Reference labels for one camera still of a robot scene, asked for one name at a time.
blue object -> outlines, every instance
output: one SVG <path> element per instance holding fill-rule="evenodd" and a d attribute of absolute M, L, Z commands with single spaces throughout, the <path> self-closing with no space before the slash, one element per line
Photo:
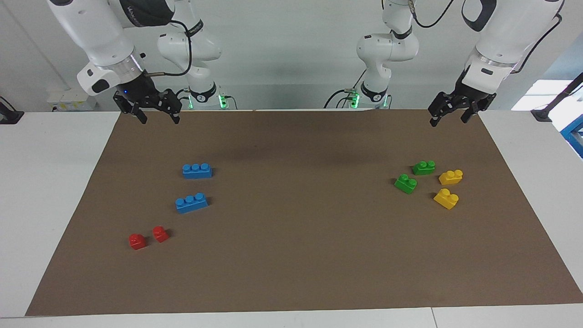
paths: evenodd
<path fill-rule="evenodd" d="M 561 131 L 561 134 L 569 144 L 583 158 L 583 115 L 579 116 L 573 123 L 569 124 Z"/>
<path fill-rule="evenodd" d="M 186 164 L 182 167 L 182 175 L 186 179 L 207 179 L 213 176 L 213 169 L 207 163 Z"/>
<path fill-rule="evenodd" d="M 209 205 L 206 202 L 206 197 L 203 193 L 198 193 L 194 196 L 186 196 L 186 198 L 179 198 L 176 200 L 176 210 L 180 214 L 200 210 Z"/>

toy building block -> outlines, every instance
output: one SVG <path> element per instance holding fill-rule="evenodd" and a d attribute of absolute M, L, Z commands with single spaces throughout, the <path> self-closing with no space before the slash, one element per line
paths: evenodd
<path fill-rule="evenodd" d="M 152 229 L 152 233 L 154 234 L 154 238 L 156 238 L 156 240 L 158 240 L 159 243 L 170 238 L 170 236 L 168 236 L 168 233 L 166 232 L 166 230 L 164 230 L 162 226 L 157 226 L 154 229 Z"/>
<path fill-rule="evenodd" d="M 415 187 L 417 186 L 417 180 L 410 179 L 408 175 L 401 175 L 395 182 L 395 187 L 401 189 L 405 193 L 411 195 Z"/>
<path fill-rule="evenodd" d="M 142 235 L 138 235 L 134 233 L 129 237 L 129 245 L 132 246 L 133 249 L 138 250 L 140 248 L 144 248 L 147 246 L 146 238 Z"/>
<path fill-rule="evenodd" d="M 439 182 L 442 186 L 449 184 L 458 184 L 463 179 L 463 172 L 461 170 L 447 171 L 439 176 Z"/>
<path fill-rule="evenodd" d="M 429 162 L 425 162 L 422 160 L 421 162 L 415 164 L 413 167 L 413 174 L 416 176 L 426 176 L 432 174 L 436 170 L 436 163 L 430 160 Z"/>
<path fill-rule="evenodd" d="M 182 175 L 186 179 L 207 179 L 213 176 L 213 169 L 207 163 L 186 164 L 182 167 Z"/>
<path fill-rule="evenodd" d="M 180 214 L 200 210 L 207 207 L 206 197 L 203 193 L 198 193 L 194 196 L 187 196 L 186 198 L 179 198 L 176 200 L 176 210 Z"/>
<path fill-rule="evenodd" d="M 443 207 L 451 210 L 459 201 L 459 197 L 456 194 L 452 194 L 448 189 L 441 189 L 437 196 L 433 198 L 434 201 L 440 203 Z"/>

black cable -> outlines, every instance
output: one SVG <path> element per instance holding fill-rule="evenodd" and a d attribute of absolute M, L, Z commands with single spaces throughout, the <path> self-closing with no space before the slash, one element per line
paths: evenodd
<path fill-rule="evenodd" d="M 360 74 L 360 77 L 359 77 L 359 79 L 358 79 L 358 80 L 356 80 L 356 83 L 355 83 L 355 84 L 352 86 L 352 89 L 356 88 L 356 86 L 357 86 L 357 85 L 359 84 L 359 82 L 360 82 L 360 79 L 361 79 L 361 78 L 363 78 L 363 76 L 364 76 L 364 73 L 366 73 L 366 69 L 364 69 L 363 73 L 362 73 L 362 74 Z M 344 108 L 344 106 L 346 106 L 346 101 L 344 101 L 344 104 L 342 104 L 342 108 Z"/>
<path fill-rule="evenodd" d="M 224 98 L 225 99 L 232 99 L 233 102 L 235 103 L 235 109 L 236 110 L 239 110 L 239 107 L 237 106 L 237 99 L 235 99 L 235 97 L 233 97 L 233 96 L 225 96 Z"/>
<path fill-rule="evenodd" d="M 557 17 L 559 19 L 559 21 L 553 25 L 553 27 L 551 27 L 545 34 L 543 34 L 542 37 L 540 37 L 540 39 L 535 43 L 535 46 L 532 47 L 532 49 L 530 50 L 530 52 L 528 53 L 528 55 L 526 55 L 526 58 L 524 58 L 524 61 L 522 62 L 522 65 L 520 65 L 520 68 L 517 71 L 512 71 L 510 72 L 510 74 L 518 74 L 520 72 L 522 72 L 522 69 L 524 68 L 524 65 L 526 65 L 526 62 L 528 62 L 529 58 L 531 57 L 532 53 L 535 51 L 535 49 L 539 46 L 539 44 L 554 30 L 557 28 L 557 26 L 559 26 L 559 24 L 563 21 L 563 17 L 561 16 L 561 14 L 557 13 L 555 15 L 555 17 Z"/>
<path fill-rule="evenodd" d="M 0 99 L 4 100 L 4 102 L 7 103 L 8 106 L 12 108 L 12 111 L 16 111 L 16 108 L 14 108 L 14 106 L 8 100 L 6 100 L 6 98 L 0 96 Z"/>
<path fill-rule="evenodd" d="M 155 72 L 148 73 L 147 76 L 184 76 L 190 71 L 190 67 L 192 66 L 192 40 L 190 39 L 190 36 L 188 36 L 188 27 L 178 20 L 171 20 L 170 23 L 181 25 L 184 28 L 184 34 L 188 39 L 188 67 L 182 73 Z"/>
<path fill-rule="evenodd" d="M 336 104 L 336 108 L 338 108 L 338 106 L 340 106 L 340 102 L 344 100 L 344 104 L 342 105 L 342 108 L 344 108 L 344 106 L 346 105 L 346 101 L 350 100 L 350 97 L 346 97 L 346 98 L 342 98 L 340 100 L 338 100 L 338 103 Z"/>
<path fill-rule="evenodd" d="M 420 27 L 422 27 L 424 29 L 429 29 L 429 28 L 437 25 L 437 23 L 439 23 L 441 21 L 441 19 L 443 18 L 443 16 L 445 16 L 445 13 L 447 13 L 447 11 L 449 10 L 449 7 L 451 7 L 451 5 L 454 3 L 454 1 L 455 0 L 451 0 L 449 2 L 449 4 L 447 5 L 447 7 L 445 7 L 445 10 L 441 14 L 441 16 L 439 16 L 439 18 L 433 24 L 429 24 L 429 25 L 423 25 L 419 22 L 419 20 L 417 19 L 417 12 L 415 10 L 415 3 L 411 0 L 409 0 L 409 9 L 411 10 L 411 14 L 413 15 L 413 19 L 415 20 L 417 25 L 419 25 Z"/>
<path fill-rule="evenodd" d="M 332 98 L 336 97 L 336 95 L 338 95 L 339 93 L 342 93 L 342 92 L 346 92 L 346 91 L 344 91 L 344 89 L 342 89 L 342 90 L 338 90 L 334 94 L 332 94 L 332 96 L 330 96 L 330 98 L 328 98 L 328 101 L 324 105 L 324 108 L 328 107 L 328 104 L 332 101 Z"/>

red block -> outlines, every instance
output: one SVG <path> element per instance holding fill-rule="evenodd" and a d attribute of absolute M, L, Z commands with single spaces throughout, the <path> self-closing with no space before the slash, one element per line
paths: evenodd
<path fill-rule="evenodd" d="M 164 230 L 164 228 L 162 228 L 162 226 L 155 227 L 154 230 L 152 230 L 152 232 L 154 233 L 154 238 L 156 238 L 156 240 L 158 240 L 159 243 L 170 238 L 170 236 L 168 236 L 168 233 L 166 232 L 166 230 Z"/>
<path fill-rule="evenodd" d="M 129 245 L 132 246 L 133 249 L 138 250 L 140 248 L 144 248 L 147 246 L 146 238 L 142 235 L 138 235 L 134 233 L 129 237 Z"/>

yellow block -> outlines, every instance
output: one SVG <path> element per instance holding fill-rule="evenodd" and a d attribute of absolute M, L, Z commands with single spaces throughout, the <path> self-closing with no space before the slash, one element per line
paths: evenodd
<path fill-rule="evenodd" d="M 463 179 L 463 172 L 461 170 L 447 171 L 439 176 L 439 182 L 442 186 L 448 184 L 457 184 Z"/>
<path fill-rule="evenodd" d="M 440 203 L 443 207 L 447 208 L 448 210 L 451 210 L 458 203 L 459 197 L 458 195 L 452 194 L 449 192 L 448 189 L 444 188 L 441 189 L 439 193 L 437 193 L 437 196 L 435 196 L 433 200 Z"/>

